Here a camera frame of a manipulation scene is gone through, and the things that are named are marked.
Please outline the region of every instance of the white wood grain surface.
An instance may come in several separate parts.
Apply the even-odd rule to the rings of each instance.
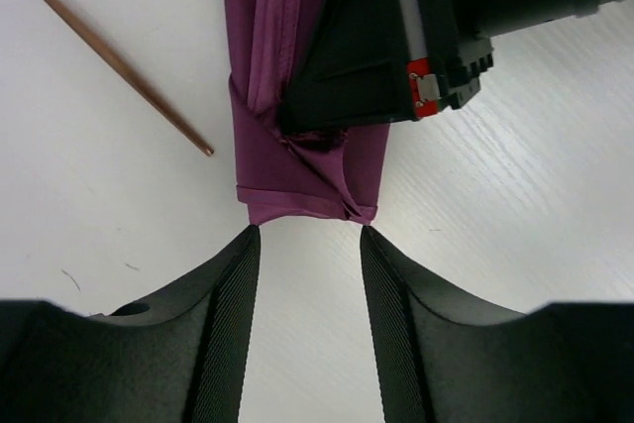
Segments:
[[[247,225],[223,0],[66,1],[218,152],[188,144],[43,2],[0,0],[0,297],[110,312]],[[495,46],[467,109],[392,128],[376,226],[508,307],[634,301],[634,4]],[[382,421],[358,245],[352,224],[263,227],[241,421]]]

